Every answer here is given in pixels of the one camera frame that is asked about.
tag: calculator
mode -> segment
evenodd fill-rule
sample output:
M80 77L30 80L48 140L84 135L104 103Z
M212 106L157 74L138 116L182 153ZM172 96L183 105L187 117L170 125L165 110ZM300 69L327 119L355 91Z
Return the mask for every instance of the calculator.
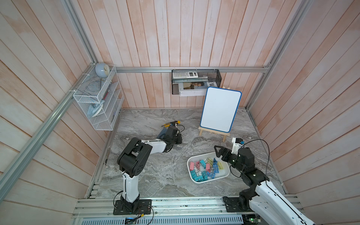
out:
M197 72L173 72L173 79L198 78Z

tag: marble table surface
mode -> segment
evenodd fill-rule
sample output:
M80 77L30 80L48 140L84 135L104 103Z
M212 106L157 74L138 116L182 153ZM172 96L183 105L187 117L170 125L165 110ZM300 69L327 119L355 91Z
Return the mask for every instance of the marble table surface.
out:
M232 137L242 138L245 142L258 138L244 108L238 109L230 137L227 137L224 143L223 136L219 134L203 131L202 136L199 136L201 114L202 109L123 110L96 198L113 198L122 190L122 176L116 160L131 138L155 139L162 129L161 125L175 120L180 120L185 126L181 133L183 143L174 145L168 153L155 153L149 156L144 170L139 175L141 197L229 196L239 195L241 190L247 189L248 186L241 178L231 173L226 178L204 184L195 184L191 181L186 165L191 156L214 152L214 145L231 149ZM256 167L265 173L267 150L265 151L261 141L253 141L246 147L255 155ZM239 176L237 170L232 168L232 171ZM278 190L283 192L271 163L267 175Z

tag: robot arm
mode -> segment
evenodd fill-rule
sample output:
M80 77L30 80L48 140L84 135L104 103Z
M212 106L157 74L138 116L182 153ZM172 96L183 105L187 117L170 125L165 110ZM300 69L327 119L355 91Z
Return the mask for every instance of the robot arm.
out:
M126 212L135 213L139 207L138 175L143 171L149 155L169 152L174 144L182 143L178 128L170 125L167 129L164 128L164 131L155 140L132 138L117 159L117 164L123 172L123 192L120 202Z
M265 176L255 167L254 155L249 148L234 147L236 154L221 146L215 146L216 156L224 162L230 163L237 169L244 183L249 189L241 191L238 198L224 197L228 212L253 210L264 218L270 225L314 225L315 223L304 216L294 207Z

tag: pink wooden wall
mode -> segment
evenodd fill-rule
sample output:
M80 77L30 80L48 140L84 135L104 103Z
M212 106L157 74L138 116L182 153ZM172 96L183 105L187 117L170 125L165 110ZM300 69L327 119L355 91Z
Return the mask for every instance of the pink wooden wall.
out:
M360 222L359 13L359 0L314 1L251 108L317 224Z
M0 1L0 174L90 62L61 1ZM105 139L71 105L0 204L0 224L68 224Z
M99 61L116 66L267 65L300 1L73 0ZM261 74L223 73L246 105ZM123 73L127 108L201 107L171 95L169 73Z

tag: book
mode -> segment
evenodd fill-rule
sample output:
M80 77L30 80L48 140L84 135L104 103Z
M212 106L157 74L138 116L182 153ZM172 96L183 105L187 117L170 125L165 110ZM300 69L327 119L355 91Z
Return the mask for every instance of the book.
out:
M213 81L195 81L179 83L180 96L204 96L208 87L218 87Z

